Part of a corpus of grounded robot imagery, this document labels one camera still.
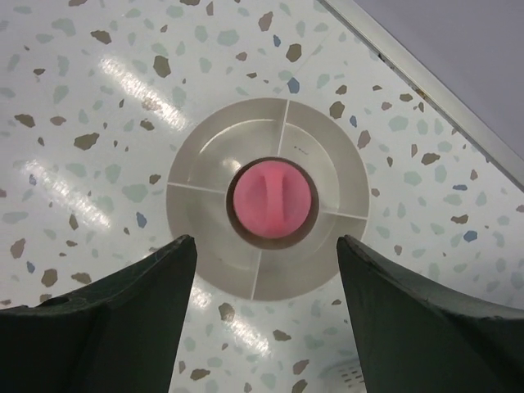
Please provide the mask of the pink glue stick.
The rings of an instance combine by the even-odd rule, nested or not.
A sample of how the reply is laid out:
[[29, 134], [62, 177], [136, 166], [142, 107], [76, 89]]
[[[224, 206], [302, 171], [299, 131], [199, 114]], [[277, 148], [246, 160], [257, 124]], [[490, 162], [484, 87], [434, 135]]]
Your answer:
[[233, 186], [233, 213], [249, 233], [281, 239], [299, 230], [313, 206], [306, 175], [296, 165], [261, 160], [245, 169]]

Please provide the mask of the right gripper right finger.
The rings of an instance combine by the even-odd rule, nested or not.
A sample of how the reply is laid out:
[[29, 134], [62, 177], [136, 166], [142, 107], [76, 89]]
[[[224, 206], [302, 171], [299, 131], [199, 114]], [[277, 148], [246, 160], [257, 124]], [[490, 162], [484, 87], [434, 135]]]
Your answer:
[[337, 260], [369, 392], [521, 392], [523, 312], [452, 290], [355, 238]]

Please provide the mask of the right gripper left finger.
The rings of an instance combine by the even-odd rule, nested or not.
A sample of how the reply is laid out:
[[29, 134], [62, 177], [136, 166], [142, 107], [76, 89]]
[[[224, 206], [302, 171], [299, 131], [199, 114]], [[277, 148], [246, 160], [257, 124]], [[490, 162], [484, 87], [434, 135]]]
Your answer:
[[183, 235], [85, 287], [4, 309], [2, 391], [168, 391], [196, 266]]

